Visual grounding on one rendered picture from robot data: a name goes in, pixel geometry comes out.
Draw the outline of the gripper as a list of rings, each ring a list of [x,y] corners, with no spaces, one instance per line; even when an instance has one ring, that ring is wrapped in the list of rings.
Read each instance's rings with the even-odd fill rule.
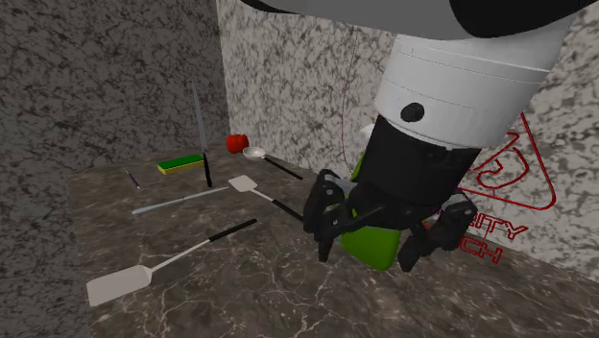
[[[312,185],[303,230],[318,243],[318,259],[329,259],[338,236],[368,225],[410,227],[397,254],[403,272],[438,248],[455,250],[478,208],[468,196],[450,195],[479,154],[475,148],[448,150],[416,139],[379,115],[355,182],[323,169]],[[439,208],[439,217],[427,229],[421,220]]]

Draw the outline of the green bottle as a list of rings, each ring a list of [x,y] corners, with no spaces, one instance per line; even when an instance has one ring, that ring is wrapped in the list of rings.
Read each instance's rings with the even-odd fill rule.
[[[363,227],[342,235],[343,249],[375,270],[386,271],[395,262],[400,230]]]

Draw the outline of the red apple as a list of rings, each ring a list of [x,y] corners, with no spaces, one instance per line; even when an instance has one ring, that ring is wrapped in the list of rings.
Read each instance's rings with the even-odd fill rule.
[[[249,146],[250,143],[245,134],[230,134],[227,137],[227,149],[231,154],[240,154]]]

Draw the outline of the green and yellow sponge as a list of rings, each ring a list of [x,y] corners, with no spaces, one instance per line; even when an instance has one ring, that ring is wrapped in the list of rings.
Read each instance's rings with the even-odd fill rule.
[[[174,174],[183,170],[204,165],[204,158],[198,154],[164,160],[156,164],[163,175]]]

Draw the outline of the grey metal knife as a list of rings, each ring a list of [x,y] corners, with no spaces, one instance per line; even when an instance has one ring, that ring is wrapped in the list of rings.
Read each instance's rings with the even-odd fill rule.
[[[141,213],[148,212],[148,211],[151,211],[153,209],[164,207],[164,206],[168,206],[168,205],[174,205],[174,204],[182,203],[182,202],[185,202],[185,201],[188,201],[188,200],[191,200],[191,199],[200,198],[202,196],[207,196],[207,195],[214,194],[214,193],[217,193],[217,192],[220,192],[220,191],[224,191],[224,190],[227,190],[227,189],[228,189],[228,187],[214,188],[214,189],[206,190],[206,191],[203,191],[203,192],[200,192],[200,193],[188,195],[188,196],[185,196],[185,197],[182,197],[182,198],[179,198],[179,199],[175,199],[175,200],[172,200],[172,201],[168,201],[168,202],[164,202],[164,203],[160,203],[160,204],[155,204],[155,205],[143,206],[143,207],[134,209],[132,211],[132,215],[141,214]]]

